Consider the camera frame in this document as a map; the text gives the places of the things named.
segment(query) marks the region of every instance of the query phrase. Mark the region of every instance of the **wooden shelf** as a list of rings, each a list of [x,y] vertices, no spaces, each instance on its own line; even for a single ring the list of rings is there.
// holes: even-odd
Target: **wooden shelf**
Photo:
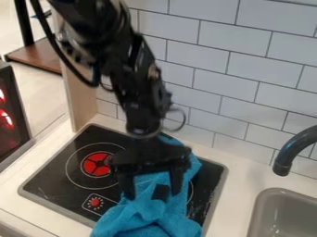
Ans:
[[[59,58],[47,38],[7,54],[6,60],[61,74]]]

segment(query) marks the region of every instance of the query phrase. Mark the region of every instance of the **cable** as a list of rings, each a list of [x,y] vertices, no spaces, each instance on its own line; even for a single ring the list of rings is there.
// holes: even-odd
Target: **cable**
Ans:
[[[93,78],[92,81],[87,80],[71,63],[70,61],[66,58],[66,56],[63,54],[63,52],[60,50],[57,42],[55,41],[55,37],[54,34],[52,33],[44,12],[42,10],[42,7],[39,3],[38,0],[30,0],[32,7],[34,9],[34,12],[37,16],[37,18],[39,19],[41,26],[44,30],[44,33],[46,34],[46,37],[49,41],[49,43],[51,43],[53,49],[55,50],[55,52],[57,53],[57,55],[59,56],[59,58],[63,61],[63,63],[66,65],[66,67],[84,84],[90,86],[90,87],[98,87],[99,86],[99,82],[100,82],[100,78],[98,79],[97,77]]]
[[[182,124],[179,127],[177,127],[176,129],[170,129],[170,128],[167,128],[167,127],[164,127],[163,129],[166,130],[166,131],[171,131],[171,132],[179,131],[180,129],[182,129],[184,127],[184,125],[186,123],[186,114],[185,114],[185,112],[179,107],[171,108],[169,110],[169,112],[180,112],[183,115]]]

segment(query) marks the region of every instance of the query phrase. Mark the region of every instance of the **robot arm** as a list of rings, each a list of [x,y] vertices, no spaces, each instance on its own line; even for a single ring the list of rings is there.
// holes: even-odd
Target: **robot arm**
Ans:
[[[107,165],[117,176],[125,196],[135,198],[133,176],[169,171],[171,193],[178,194],[183,175],[190,168],[190,148],[162,142],[161,121],[171,110],[171,94],[163,84],[144,37],[131,26],[130,13],[121,0],[48,0],[64,19],[57,40],[75,62],[92,71],[85,77],[67,60],[50,31],[38,0],[31,0],[47,39],[75,76],[97,87],[101,75],[110,77],[112,88],[127,116],[127,132],[137,140],[134,147],[114,155]]]
[[[31,1],[41,21],[36,10],[38,0]],[[92,70],[91,80],[82,75],[77,75],[78,78],[88,86],[96,87],[101,84],[101,75],[109,76],[111,91],[126,113],[127,132],[136,138],[157,135],[161,121],[171,108],[171,94],[165,89],[155,57],[144,37],[133,30],[124,2],[48,1],[64,19],[57,33],[63,51]]]

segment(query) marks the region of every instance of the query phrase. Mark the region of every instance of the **black appliance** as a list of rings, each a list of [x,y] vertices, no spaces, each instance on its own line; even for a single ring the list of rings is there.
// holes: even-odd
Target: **black appliance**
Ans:
[[[30,139],[13,69],[0,60],[0,171],[30,148]]]
[[[19,194],[93,227],[120,201],[120,188],[104,161],[134,139],[90,125],[19,187]],[[203,224],[224,168],[201,160],[189,185],[188,217]]]

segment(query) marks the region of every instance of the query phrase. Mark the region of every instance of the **white subway tile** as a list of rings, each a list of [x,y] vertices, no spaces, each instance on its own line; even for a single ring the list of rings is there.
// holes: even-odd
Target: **white subway tile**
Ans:
[[[106,84],[107,86],[109,86],[109,88],[111,88],[111,81],[110,81],[110,77],[107,77],[105,75],[101,76],[101,82],[103,84]]]
[[[137,10],[130,9],[130,15],[131,15],[131,24],[132,24],[134,30],[139,31]]]
[[[246,140],[252,143],[262,144],[275,149],[282,149],[285,143],[294,135],[283,131],[263,128],[257,125],[249,124]],[[303,150],[301,156],[309,156],[312,146]]]
[[[106,90],[104,90],[100,86],[96,89],[96,97],[98,99],[106,100],[106,101],[109,101],[111,103],[115,103],[115,104],[119,103],[117,100],[117,97],[114,93],[107,92]]]
[[[284,131],[299,133],[315,125],[317,125],[317,118],[289,113],[284,126]]]
[[[216,131],[241,139],[244,138],[247,130],[246,122],[210,114],[193,108],[190,113],[190,124],[202,129]]]
[[[125,113],[123,109],[121,108],[121,106],[117,106],[117,109],[118,109],[118,119],[126,121],[127,117],[125,116]]]
[[[279,151],[275,151],[273,161],[276,159],[278,152]],[[316,170],[317,170],[317,161],[312,160],[312,159],[308,159],[308,158],[304,158],[301,156],[296,156],[294,161],[293,161],[292,169],[290,171],[293,173],[297,173],[300,175],[304,175],[304,176],[308,176],[308,177],[317,179]]]
[[[167,41],[151,36],[145,36],[145,38],[156,59],[165,60]]]
[[[168,41],[168,61],[187,66],[225,72],[229,52]]]
[[[258,56],[232,53],[228,73],[257,81],[296,87],[302,66]]]
[[[269,165],[273,149],[216,133],[213,148]]]
[[[298,85],[301,90],[317,93],[317,68],[304,68],[303,74]]]
[[[268,56],[317,66],[317,39],[274,33]]]
[[[311,159],[317,160],[317,145],[315,145],[315,147],[313,148],[311,152]]]
[[[238,25],[312,36],[317,8],[264,0],[242,0]]]
[[[221,97],[216,94],[204,93],[195,89],[166,83],[168,91],[172,92],[171,100],[183,106],[190,106],[217,113]]]
[[[157,61],[162,69],[162,79],[167,82],[192,87],[194,69],[163,61]]]
[[[196,43],[199,21],[140,11],[140,32],[166,39]]]
[[[286,116],[283,110],[225,97],[222,99],[221,114],[274,129],[282,128]]]
[[[171,109],[181,109],[185,113],[186,119],[189,120],[189,107],[174,104],[174,105],[172,105]],[[184,120],[182,112],[180,112],[178,110],[173,110],[173,111],[168,112],[166,114],[166,118],[176,120],[179,122],[183,122],[183,120]]]
[[[197,69],[194,88],[253,101],[258,88],[258,82]]]
[[[169,0],[124,0],[128,7],[167,13]]]
[[[177,128],[178,126],[180,126],[180,124],[181,123],[169,119],[164,120],[164,127],[168,127],[171,129]],[[179,137],[189,142],[206,145],[208,147],[211,147],[213,141],[212,131],[201,130],[199,128],[195,128],[189,125],[185,125],[181,130],[177,132],[164,132],[167,132],[171,136]]]
[[[317,101],[317,94],[264,83],[260,84],[256,99],[256,102],[259,104],[316,117],[317,109],[314,104],[315,101]]]
[[[111,116],[113,118],[117,117],[117,106],[107,101],[96,100],[98,112],[103,115]]]
[[[196,19],[234,23],[237,0],[171,0],[170,13]]]
[[[271,33],[213,22],[201,22],[199,44],[265,56]]]

